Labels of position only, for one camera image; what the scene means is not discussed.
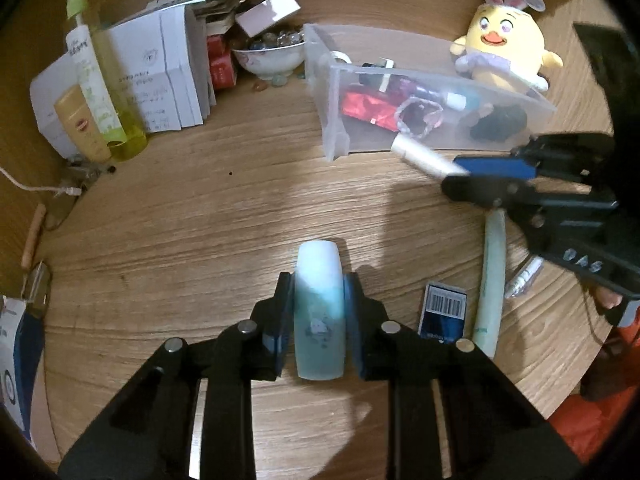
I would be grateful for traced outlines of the person's right hand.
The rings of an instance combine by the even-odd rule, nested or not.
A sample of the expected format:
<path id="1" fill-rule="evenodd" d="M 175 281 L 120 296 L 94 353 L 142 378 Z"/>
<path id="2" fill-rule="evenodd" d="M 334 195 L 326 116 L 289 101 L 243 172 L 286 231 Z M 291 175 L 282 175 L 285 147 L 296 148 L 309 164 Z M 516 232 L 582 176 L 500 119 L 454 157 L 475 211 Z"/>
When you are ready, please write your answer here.
<path id="1" fill-rule="evenodd" d="M 602 286 L 597 286 L 593 291 L 593 298 L 596 303 L 605 310 L 611 310 L 620 305 L 623 297 L 617 292 L 613 292 Z"/>

